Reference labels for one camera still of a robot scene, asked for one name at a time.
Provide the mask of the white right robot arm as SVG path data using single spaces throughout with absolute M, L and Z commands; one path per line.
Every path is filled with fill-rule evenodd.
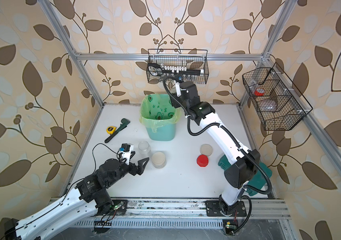
M 271 181 L 259 165 L 258 150 L 249 149 L 230 132 L 211 104 L 200 100 L 196 85 L 191 81 L 184 82 L 181 75 L 163 76 L 160 81 L 172 106 L 183 110 L 188 133 L 196 137 L 207 132 L 230 163 L 224 171 L 227 186 L 218 200 L 220 213 L 231 216 L 237 203 L 245 198 L 243 192 L 247 189 L 263 195 L 270 194 Z

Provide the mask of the red jar lid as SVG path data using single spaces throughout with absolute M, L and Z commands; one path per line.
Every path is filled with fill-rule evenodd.
M 199 155 L 196 159 L 196 163 L 199 167 L 206 167 L 209 163 L 208 156 L 206 155 Z

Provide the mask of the clear peanut jar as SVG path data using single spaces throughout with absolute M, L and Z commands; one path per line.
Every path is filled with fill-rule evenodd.
M 141 141 L 138 144 L 138 151 L 144 158 L 150 158 L 152 156 L 151 146 L 146 141 Z

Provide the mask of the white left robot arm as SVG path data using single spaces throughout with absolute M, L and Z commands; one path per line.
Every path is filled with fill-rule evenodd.
M 108 159 L 93 174 L 81 179 L 67 194 L 39 212 L 4 224 L 3 240 L 50 240 L 88 217 L 114 215 L 125 204 L 114 204 L 107 189 L 126 174 L 144 173 L 149 158 L 137 164 Z

